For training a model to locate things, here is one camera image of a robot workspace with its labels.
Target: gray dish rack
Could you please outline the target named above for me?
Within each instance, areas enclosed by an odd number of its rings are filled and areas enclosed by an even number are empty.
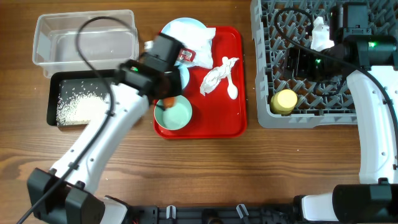
[[[305,16],[296,17],[295,12],[283,13],[275,18],[278,9],[298,7],[313,15],[313,19],[322,16],[328,23],[329,9],[342,2],[365,2],[369,8],[369,27],[373,34],[394,35],[398,37],[398,0],[376,1],[337,1],[337,0],[252,0],[250,6],[252,38],[256,45],[256,98],[257,117],[264,128],[314,128],[326,124],[356,124],[356,114],[352,96],[345,84],[340,93],[332,97],[318,94],[334,92],[340,83],[321,84],[314,90],[314,82],[306,80],[286,80],[281,77],[278,68],[284,59],[289,43],[278,35],[274,19],[285,27],[287,35],[304,46],[311,45],[305,34],[308,20]],[[289,116],[273,114],[269,102],[271,97],[283,89],[291,89],[297,94],[298,102]]]

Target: green bowl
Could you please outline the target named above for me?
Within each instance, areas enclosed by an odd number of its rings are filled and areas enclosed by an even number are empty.
[[[163,106],[163,100],[156,105]],[[176,96],[174,106],[163,111],[155,106],[155,120],[164,129],[171,131],[182,129],[192,117],[191,103],[183,96]]]

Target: white napkin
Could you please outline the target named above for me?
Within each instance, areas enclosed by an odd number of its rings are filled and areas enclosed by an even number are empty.
[[[221,79],[225,78],[227,74],[231,74],[231,69],[237,60],[238,58],[228,59],[228,57],[223,57],[223,65],[213,68],[203,79],[200,85],[200,93],[205,96],[206,93],[212,92],[218,86]]]

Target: yellow object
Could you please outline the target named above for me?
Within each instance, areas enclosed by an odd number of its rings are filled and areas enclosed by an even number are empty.
[[[297,103],[293,90],[282,90],[271,98],[271,111],[275,114],[289,114]]]

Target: wooden surface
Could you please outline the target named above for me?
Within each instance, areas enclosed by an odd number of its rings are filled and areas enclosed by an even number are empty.
[[[131,9],[144,41],[178,17],[233,26],[243,37],[246,132],[236,139],[166,141],[154,132],[150,110],[109,161],[97,196],[131,205],[258,205],[358,183],[356,126],[288,130],[257,122],[250,1],[32,2],[0,3],[0,223],[15,223],[30,207],[29,174],[35,167],[48,169],[82,130],[60,131],[46,123],[50,80],[32,63],[37,18],[57,12]],[[40,222],[30,217],[26,223]]]

